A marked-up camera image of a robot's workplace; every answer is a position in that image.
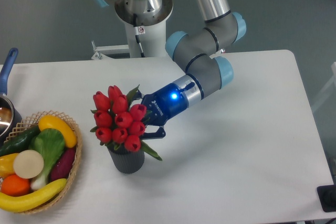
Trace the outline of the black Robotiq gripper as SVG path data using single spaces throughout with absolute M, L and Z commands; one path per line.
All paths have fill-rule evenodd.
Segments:
M 143 133 L 140 136 L 141 140 L 160 139 L 166 136 L 163 125 L 188 108 L 188 100 L 184 92 L 185 88 L 181 89 L 174 83 L 145 96 L 140 90 L 136 91 L 132 100 L 142 100 L 141 104 L 151 111 L 146 124 L 159 126 L 156 132 Z

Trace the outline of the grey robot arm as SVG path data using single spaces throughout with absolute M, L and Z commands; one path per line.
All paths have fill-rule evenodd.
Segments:
M 197 0 L 205 27 L 195 35 L 177 31 L 166 35 L 166 20 L 173 10 L 172 0 L 96 0 L 101 7 L 113 6 L 124 23 L 132 58 L 171 59 L 184 76 L 164 88 L 136 97 L 150 110 L 148 125 L 157 126 L 143 139 L 163 138 L 164 124 L 193 104 L 223 88 L 233 79 L 231 64 L 216 53 L 233 44 L 246 32 L 239 13 L 230 10 L 227 0 Z

